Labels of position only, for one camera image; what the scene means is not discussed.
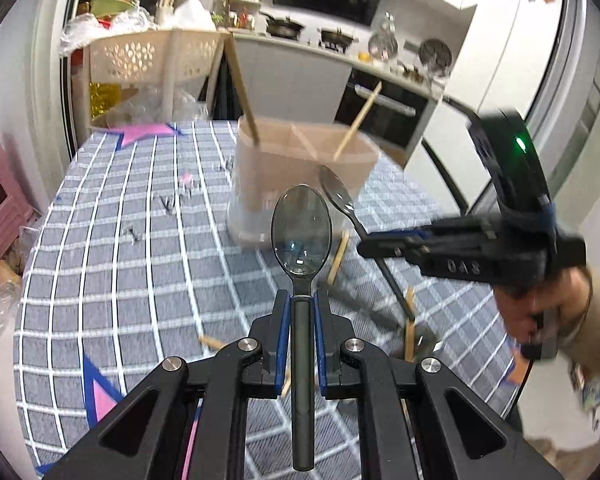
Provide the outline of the right hand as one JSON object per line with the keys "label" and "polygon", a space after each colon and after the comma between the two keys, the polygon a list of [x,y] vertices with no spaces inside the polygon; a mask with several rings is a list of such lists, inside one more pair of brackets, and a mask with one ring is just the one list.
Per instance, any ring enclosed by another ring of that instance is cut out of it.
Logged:
{"label": "right hand", "polygon": [[547,330],[565,334],[579,324],[590,300],[591,280],[587,270],[571,268],[524,294],[504,287],[493,292],[509,336],[520,344],[535,344],[547,338]]}

